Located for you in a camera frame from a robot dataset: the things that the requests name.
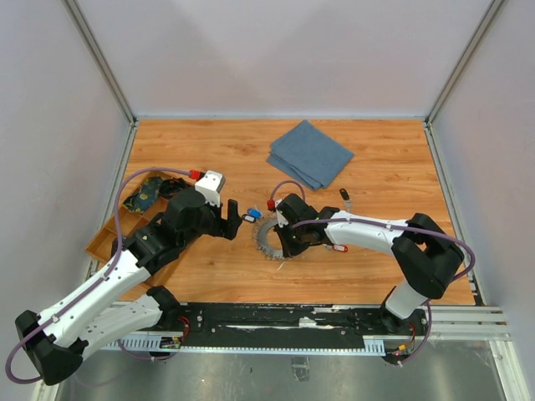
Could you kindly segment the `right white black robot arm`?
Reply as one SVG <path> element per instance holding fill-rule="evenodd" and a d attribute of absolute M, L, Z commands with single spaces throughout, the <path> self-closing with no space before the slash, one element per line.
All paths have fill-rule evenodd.
<path fill-rule="evenodd" d="M 316 211 L 296 194 L 269 200 L 267 206 L 276 214 L 274 230 L 285 258 L 325 245 L 340 250 L 358 246 L 396 260 L 403 280 L 385 297 L 378 315 L 380 327 L 389 334 L 407 327 L 424 302 L 442 298 L 465 259 L 461 243 L 425 214 L 381 220 L 335 207 Z"/>

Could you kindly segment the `metal disc with keyrings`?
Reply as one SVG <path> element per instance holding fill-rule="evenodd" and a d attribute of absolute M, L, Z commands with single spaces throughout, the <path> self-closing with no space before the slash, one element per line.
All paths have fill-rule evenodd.
<path fill-rule="evenodd" d="M 277 225 L 276 217 L 264 217 L 257 220 L 252 230 L 252 239 L 257 250 L 267 259 L 282 261 L 286 257 L 283 254 L 282 242 L 275 231 Z"/>

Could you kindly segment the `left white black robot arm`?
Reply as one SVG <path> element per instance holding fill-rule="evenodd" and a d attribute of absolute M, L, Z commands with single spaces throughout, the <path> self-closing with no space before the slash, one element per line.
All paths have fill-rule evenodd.
<path fill-rule="evenodd" d="M 176 261 L 200 236 L 236 237 L 242 223 L 238 203 L 229 200 L 223 218 L 217 195 L 197 185 L 180 190 L 165 211 L 119 243 L 114 257 L 87 282 L 53 306 L 16 318 L 38 379 L 47 385 L 61 383 L 105 345 L 143 328 L 167 331 L 182 321 L 180 303 L 163 286 L 150 288 L 128 307 L 106 309 Z"/>

